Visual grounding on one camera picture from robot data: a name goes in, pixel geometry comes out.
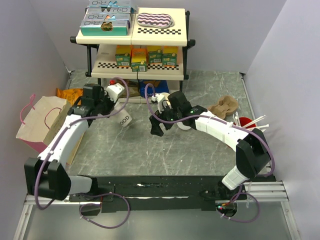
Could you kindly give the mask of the white paper cup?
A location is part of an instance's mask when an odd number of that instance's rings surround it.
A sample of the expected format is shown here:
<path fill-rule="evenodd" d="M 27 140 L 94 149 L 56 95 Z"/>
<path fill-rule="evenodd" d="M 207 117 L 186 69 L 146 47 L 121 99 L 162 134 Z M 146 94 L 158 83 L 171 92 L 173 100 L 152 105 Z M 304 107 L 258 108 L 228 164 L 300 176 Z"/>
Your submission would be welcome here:
<path fill-rule="evenodd" d="M 122 107 L 123 105 L 120 103 L 115 105 L 114 111 L 117 112 L 117 114 L 114 115 L 114 118 L 122 127 L 126 127 L 132 121 L 132 117 L 125 108 L 120 110 Z"/>

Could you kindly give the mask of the pink white paper bag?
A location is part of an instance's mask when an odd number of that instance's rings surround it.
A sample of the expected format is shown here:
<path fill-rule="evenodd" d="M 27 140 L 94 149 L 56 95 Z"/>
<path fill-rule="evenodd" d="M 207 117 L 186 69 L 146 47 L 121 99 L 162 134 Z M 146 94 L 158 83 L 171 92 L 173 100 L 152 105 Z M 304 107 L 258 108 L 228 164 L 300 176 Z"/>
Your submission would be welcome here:
<path fill-rule="evenodd" d="M 20 112 L 21 125 L 16 138 L 41 153 L 61 129 L 71 104 L 57 96 L 42 96 L 37 102 L 35 98 L 32 94 Z"/>

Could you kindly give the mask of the cardboard cup carrier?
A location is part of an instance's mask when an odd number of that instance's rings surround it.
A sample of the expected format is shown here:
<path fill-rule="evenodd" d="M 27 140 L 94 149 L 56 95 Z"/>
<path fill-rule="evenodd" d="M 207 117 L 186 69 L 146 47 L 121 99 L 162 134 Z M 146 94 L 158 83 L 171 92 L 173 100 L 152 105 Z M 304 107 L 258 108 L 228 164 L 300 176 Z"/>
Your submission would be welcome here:
<path fill-rule="evenodd" d="M 235 98 L 225 95 L 216 104 L 209 106 L 207 109 L 218 118 L 224 120 L 226 116 L 232 115 L 238 107 L 239 104 Z"/>

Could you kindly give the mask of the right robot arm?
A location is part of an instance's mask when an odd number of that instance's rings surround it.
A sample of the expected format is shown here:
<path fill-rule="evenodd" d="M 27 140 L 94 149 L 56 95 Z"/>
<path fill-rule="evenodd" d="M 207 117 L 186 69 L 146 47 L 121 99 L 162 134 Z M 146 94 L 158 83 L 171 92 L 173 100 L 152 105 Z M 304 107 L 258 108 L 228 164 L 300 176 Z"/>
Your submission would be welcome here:
<path fill-rule="evenodd" d="M 192 106 L 181 91 L 172 94 L 153 93 L 151 101 L 158 108 L 149 118 L 152 135 L 163 136 L 161 124 L 166 130 L 177 124 L 184 131 L 194 129 L 206 133 L 233 149 L 235 166 L 223 177 L 218 187 L 218 193 L 223 199 L 230 199 L 239 185 L 254 179 L 271 161 L 261 130 L 236 126 L 202 106 Z"/>

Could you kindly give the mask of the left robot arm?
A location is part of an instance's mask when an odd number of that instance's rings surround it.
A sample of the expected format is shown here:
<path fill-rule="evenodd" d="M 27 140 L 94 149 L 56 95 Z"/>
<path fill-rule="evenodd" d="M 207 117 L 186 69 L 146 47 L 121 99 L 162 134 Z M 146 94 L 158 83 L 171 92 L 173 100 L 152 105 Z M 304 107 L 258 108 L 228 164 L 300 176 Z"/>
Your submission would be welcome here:
<path fill-rule="evenodd" d="M 51 143 L 37 158 L 28 158 L 24 164 L 27 192 L 30 195 L 64 200 L 79 194 L 93 201 L 99 195 L 97 183 L 88 176 L 69 176 L 66 164 L 77 142 L 98 115 L 109 115 L 125 88 L 118 84 L 103 88 L 87 83 L 67 112 L 65 121 Z"/>

